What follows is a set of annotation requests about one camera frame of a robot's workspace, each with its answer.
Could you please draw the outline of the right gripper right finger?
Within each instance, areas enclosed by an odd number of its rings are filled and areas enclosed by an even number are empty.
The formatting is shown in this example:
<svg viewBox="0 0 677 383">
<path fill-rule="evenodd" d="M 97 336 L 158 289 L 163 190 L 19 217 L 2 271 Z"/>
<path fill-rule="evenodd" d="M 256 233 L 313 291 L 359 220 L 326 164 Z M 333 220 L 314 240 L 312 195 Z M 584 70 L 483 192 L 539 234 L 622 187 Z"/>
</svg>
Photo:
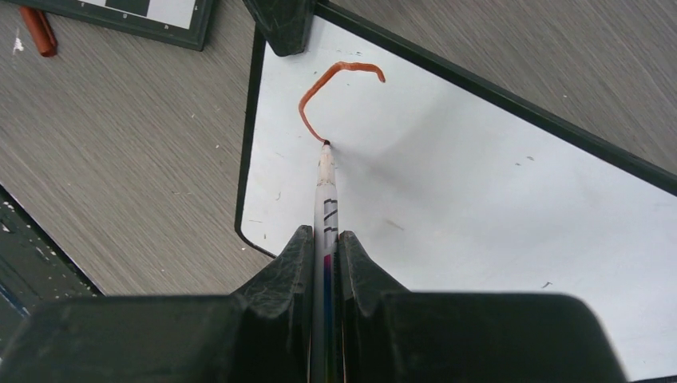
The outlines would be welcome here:
<svg viewBox="0 0 677 383">
<path fill-rule="evenodd" d="M 623 382 L 594 313 L 563 294 L 413 292 L 338 241 L 349 382 Z"/>
</svg>

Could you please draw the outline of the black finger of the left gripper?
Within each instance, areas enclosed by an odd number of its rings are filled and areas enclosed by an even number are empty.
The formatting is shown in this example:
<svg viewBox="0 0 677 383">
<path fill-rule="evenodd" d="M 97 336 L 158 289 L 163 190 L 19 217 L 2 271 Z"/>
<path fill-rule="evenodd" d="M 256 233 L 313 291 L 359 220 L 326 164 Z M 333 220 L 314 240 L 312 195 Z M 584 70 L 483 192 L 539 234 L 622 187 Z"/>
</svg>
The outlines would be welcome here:
<svg viewBox="0 0 677 383">
<path fill-rule="evenodd" d="M 243 0 L 243 3 L 277 56 L 305 51 L 316 0 Z"/>
</svg>

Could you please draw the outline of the white whiteboard black frame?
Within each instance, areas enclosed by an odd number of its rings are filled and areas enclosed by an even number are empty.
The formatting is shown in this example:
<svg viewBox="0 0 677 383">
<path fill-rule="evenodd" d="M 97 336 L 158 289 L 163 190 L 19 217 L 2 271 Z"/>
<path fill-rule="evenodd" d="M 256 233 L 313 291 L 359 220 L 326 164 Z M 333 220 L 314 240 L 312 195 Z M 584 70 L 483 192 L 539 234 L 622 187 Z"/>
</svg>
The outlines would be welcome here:
<svg viewBox="0 0 677 383">
<path fill-rule="evenodd" d="M 321 139 L 338 223 L 412 290 L 586 302 L 632 381 L 676 375 L 676 177 L 335 5 L 304 53 L 255 33 L 235 229 L 279 254 L 313 221 Z"/>
</svg>

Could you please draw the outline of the red white marker pen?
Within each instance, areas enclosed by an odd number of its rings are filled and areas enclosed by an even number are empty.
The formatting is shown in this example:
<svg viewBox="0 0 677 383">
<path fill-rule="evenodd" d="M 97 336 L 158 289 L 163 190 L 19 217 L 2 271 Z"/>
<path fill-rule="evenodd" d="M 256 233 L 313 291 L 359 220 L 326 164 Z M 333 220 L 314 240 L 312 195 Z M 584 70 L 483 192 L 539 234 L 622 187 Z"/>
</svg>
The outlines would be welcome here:
<svg viewBox="0 0 677 383">
<path fill-rule="evenodd" d="M 314 209 L 314 285 L 311 330 L 311 382 L 333 382 L 335 325 L 333 258 L 338 235 L 338 200 L 331 144 L 321 148 Z"/>
</svg>

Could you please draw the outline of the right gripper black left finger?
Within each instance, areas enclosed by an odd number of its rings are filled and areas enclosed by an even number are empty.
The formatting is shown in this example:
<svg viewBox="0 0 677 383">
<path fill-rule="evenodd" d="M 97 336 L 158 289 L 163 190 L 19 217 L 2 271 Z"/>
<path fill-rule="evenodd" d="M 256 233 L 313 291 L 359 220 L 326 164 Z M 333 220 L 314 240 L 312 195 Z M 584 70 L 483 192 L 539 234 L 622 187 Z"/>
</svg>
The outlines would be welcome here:
<svg viewBox="0 0 677 383">
<path fill-rule="evenodd" d="M 228 295 L 71 298 L 25 320 L 4 382 L 305 382 L 313 231 Z"/>
</svg>

